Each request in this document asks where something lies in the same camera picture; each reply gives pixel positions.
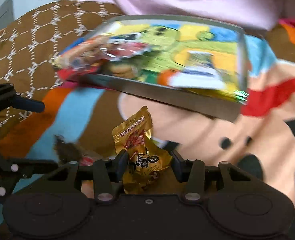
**round pad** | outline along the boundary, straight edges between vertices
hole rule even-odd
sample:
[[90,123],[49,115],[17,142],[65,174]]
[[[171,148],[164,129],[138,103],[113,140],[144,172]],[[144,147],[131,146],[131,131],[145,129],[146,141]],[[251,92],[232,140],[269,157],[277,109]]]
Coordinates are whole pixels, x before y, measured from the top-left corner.
[[208,210],[223,228],[243,236],[281,233],[294,217],[291,200],[279,192],[221,192],[210,197]]
[[33,238],[70,231],[84,221],[89,211],[89,199],[81,192],[12,195],[3,205],[3,217],[9,228]]

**screw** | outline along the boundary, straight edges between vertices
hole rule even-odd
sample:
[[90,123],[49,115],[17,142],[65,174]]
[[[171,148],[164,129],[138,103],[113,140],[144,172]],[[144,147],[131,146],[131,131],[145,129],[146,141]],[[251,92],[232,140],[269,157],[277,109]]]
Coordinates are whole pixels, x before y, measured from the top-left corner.
[[97,196],[100,201],[110,201],[113,199],[113,195],[110,193],[101,193]]
[[187,193],[185,194],[185,198],[190,201],[197,201],[201,198],[201,196],[198,193]]
[[152,204],[152,203],[153,203],[153,200],[150,199],[150,198],[149,198],[149,199],[146,199],[146,200],[145,200],[145,203],[146,203],[146,204]]
[[11,165],[11,170],[13,171],[13,172],[17,172],[18,171],[18,165],[17,164],[12,164]]
[[4,187],[0,187],[0,196],[3,197],[6,194],[6,189]]

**cartoon character print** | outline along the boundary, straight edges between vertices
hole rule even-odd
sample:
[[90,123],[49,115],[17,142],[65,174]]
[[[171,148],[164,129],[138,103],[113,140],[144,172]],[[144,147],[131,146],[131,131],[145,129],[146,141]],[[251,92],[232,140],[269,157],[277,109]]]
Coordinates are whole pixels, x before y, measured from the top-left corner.
[[111,43],[129,43],[137,42],[142,37],[140,32],[121,34],[117,36],[112,36],[110,38]]
[[141,42],[155,45],[154,50],[167,50],[173,45],[179,37],[179,31],[164,27],[164,26],[150,26],[141,31]]
[[255,156],[264,182],[295,204],[295,136],[285,123],[295,119],[295,90],[287,96],[280,90],[295,87],[295,66],[278,62],[268,73],[250,78],[249,83],[250,102],[234,123],[131,95],[122,96],[119,108],[131,116],[146,105],[153,120],[153,136],[179,143],[177,150],[185,159],[216,166],[221,161],[237,165],[247,156]]

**gray door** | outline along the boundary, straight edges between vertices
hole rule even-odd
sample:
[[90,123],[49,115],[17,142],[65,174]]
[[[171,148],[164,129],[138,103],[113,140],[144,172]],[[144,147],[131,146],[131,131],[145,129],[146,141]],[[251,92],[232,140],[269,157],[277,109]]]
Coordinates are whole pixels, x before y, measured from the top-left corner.
[[0,6],[0,30],[14,21],[13,0],[6,0]]

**gold snack packet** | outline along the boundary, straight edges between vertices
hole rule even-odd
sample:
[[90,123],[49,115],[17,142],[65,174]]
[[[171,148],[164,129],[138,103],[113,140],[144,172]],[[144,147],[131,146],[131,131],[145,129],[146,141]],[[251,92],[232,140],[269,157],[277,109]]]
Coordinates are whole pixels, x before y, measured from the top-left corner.
[[123,175],[127,194],[143,193],[170,165],[172,157],[151,140],[152,118],[146,106],[113,129],[116,153],[129,153],[129,166]]

